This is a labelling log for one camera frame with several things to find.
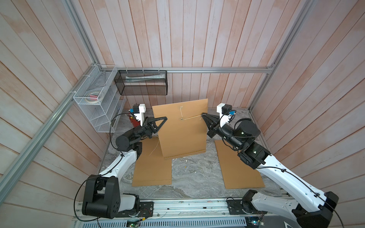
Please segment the brown kraft file bag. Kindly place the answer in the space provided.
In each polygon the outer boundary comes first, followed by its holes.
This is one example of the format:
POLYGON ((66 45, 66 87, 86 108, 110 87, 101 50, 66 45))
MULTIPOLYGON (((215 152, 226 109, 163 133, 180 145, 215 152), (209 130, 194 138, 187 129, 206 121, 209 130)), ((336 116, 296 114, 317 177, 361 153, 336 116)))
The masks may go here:
POLYGON ((162 155, 159 139, 142 141, 142 154, 135 163, 133 187, 172 184, 172 161, 162 155))

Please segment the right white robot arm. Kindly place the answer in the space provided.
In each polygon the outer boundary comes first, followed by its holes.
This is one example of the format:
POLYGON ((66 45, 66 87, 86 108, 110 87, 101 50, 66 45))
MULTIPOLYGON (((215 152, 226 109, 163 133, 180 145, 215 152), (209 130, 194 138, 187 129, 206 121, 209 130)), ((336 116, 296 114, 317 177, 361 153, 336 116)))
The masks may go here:
POLYGON ((302 228, 327 228, 336 213, 339 197, 333 192, 323 192, 293 173, 280 163, 265 147, 256 143, 260 130, 250 118, 239 119, 234 127, 229 125, 234 119, 234 110, 219 115, 201 113, 212 138, 218 135, 223 143, 237 152, 240 160, 254 170, 259 171, 283 188, 292 199, 270 197, 256 190, 248 190, 234 206, 228 200, 228 206, 240 213, 269 212, 291 219, 302 228))

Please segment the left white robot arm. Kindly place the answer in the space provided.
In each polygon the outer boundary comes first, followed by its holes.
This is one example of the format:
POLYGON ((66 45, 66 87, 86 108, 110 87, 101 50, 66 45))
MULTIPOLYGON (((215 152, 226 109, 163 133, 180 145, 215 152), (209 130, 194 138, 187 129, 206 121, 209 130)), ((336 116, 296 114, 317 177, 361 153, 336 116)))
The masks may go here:
POLYGON ((82 214, 98 218, 113 219, 121 214, 139 216, 139 196, 121 194, 119 183, 125 172, 142 154, 142 140, 152 138, 167 117, 147 117, 142 125, 130 129, 116 138, 115 146, 120 152, 105 170, 98 175, 90 175, 86 179, 86 187, 82 204, 82 214))

